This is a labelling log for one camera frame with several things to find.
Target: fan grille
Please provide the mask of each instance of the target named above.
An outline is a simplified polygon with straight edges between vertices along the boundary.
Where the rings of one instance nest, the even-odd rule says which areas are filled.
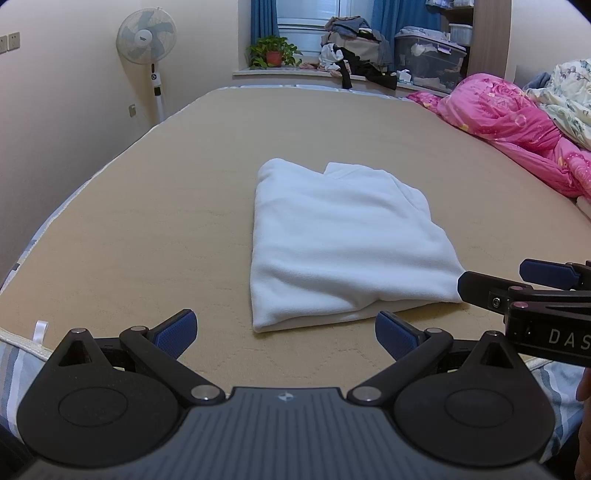
[[[152,41],[141,47],[135,43],[140,30],[149,30]],[[144,8],[128,16],[117,33],[117,51],[133,63],[146,64],[162,60],[177,41],[173,19],[161,8]]]

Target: beige mattress cover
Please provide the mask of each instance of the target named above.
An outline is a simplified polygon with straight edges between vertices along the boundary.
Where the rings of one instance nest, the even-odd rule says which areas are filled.
[[[591,257],[591,222],[484,142],[412,102],[296,88],[200,98],[122,154],[51,224],[5,292],[0,326],[44,344],[68,329],[116,336],[193,309],[199,337],[181,360],[233,385],[347,389],[392,361],[372,320],[255,334],[249,269],[256,173],[281,157],[383,168],[423,191],[468,270],[518,278],[526,257]],[[503,329],[466,304],[401,313],[457,338]]]

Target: window sill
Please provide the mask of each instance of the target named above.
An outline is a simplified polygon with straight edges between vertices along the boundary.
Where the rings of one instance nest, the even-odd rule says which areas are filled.
[[[270,69],[245,69],[245,70],[237,70],[232,73],[234,77],[251,77],[251,76],[261,76],[264,77],[265,75],[285,75],[285,76],[302,76],[302,77],[330,77],[329,72],[320,72],[318,70],[304,70],[298,67],[275,67]],[[357,80],[359,82],[369,82],[365,77],[359,75],[351,75],[351,80]],[[436,95],[438,97],[445,97],[447,93],[444,92],[437,92],[435,90],[430,90],[425,87],[419,87],[417,85],[412,85],[410,83],[398,83],[397,90],[410,90],[413,92],[428,92]]]

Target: wall socket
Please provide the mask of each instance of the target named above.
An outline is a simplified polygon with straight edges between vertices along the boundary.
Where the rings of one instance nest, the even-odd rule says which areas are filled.
[[[16,50],[21,48],[21,33],[14,32],[8,36],[8,50]]]

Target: fan blade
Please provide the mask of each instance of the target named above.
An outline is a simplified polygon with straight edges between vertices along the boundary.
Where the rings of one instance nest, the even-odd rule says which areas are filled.
[[[150,27],[150,31],[152,32],[152,35],[158,32],[174,33],[174,27],[170,22],[161,22]]]
[[[154,10],[142,12],[142,16],[138,20],[138,30],[148,28],[148,22],[150,21],[150,18],[152,18],[152,15],[154,15]]]
[[[133,43],[135,41],[135,34],[129,29],[129,27],[125,27],[121,31],[121,38],[123,40]]]
[[[152,38],[150,49],[152,53],[152,60],[158,60],[162,57],[162,55],[164,55],[164,45],[162,45],[162,42],[156,36]]]
[[[138,58],[140,58],[144,52],[148,49],[148,47],[138,47],[135,50],[130,51],[127,56],[130,59],[134,59],[137,60]]]

